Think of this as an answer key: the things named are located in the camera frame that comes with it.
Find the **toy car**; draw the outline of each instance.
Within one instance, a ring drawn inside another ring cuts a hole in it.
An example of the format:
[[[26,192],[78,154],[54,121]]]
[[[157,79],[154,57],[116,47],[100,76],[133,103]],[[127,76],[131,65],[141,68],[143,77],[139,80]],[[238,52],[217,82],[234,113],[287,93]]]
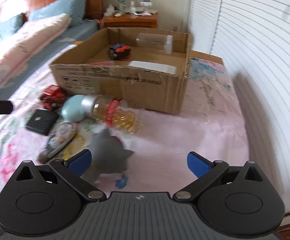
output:
[[[120,43],[111,46],[107,52],[108,56],[112,60],[122,60],[124,58],[129,58],[130,53],[131,47]]]
[[[58,109],[65,101],[66,96],[63,90],[56,86],[50,85],[42,91],[39,100],[45,109],[54,111]]]

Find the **package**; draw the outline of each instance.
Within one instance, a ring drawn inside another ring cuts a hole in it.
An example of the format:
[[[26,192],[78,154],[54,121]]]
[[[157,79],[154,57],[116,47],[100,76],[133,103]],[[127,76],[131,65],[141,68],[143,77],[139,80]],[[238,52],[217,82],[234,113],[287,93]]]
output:
[[[137,46],[140,33],[172,35],[173,51]],[[108,61],[113,44],[131,47],[128,59],[114,65],[91,65]],[[176,67],[175,74],[128,66],[147,61]],[[170,114],[181,111],[190,67],[190,35],[148,28],[104,28],[88,40],[55,59],[50,68],[57,84],[69,95],[100,94],[127,100],[133,107]]]

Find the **blue pillow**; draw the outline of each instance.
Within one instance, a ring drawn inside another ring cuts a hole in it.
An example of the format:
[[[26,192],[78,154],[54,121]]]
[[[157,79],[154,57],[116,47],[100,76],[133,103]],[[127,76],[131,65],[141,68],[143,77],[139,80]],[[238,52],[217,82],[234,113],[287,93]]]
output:
[[[28,21],[36,21],[66,13],[72,18],[70,26],[77,26],[82,23],[85,5],[86,0],[57,0],[43,8],[31,11]]]
[[[0,23],[0,42],[16,33],[23,25],[23,13]]]

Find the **white louvered closet door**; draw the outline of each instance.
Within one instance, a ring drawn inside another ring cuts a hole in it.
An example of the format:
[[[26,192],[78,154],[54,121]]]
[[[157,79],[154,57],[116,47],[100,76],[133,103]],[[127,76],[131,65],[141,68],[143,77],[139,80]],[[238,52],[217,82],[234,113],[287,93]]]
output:
[[[193,49],[224,59],[245,117],[250,159],[290,212],[290,0],[218,0],[214,22],[205,15],[210,4],[195,1]]]
[[[193,48],[207,52],[216,27],[220,0],[192,0],[189,30],[193,35]]]

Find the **wall outlet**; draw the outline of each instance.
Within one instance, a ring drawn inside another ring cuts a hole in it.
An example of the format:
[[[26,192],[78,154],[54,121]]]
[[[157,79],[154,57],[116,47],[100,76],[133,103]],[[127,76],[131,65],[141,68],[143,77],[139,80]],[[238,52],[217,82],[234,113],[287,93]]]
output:
[[[178,25],[173,25],[172,26],[172,32],[178,32],[179,26]]]

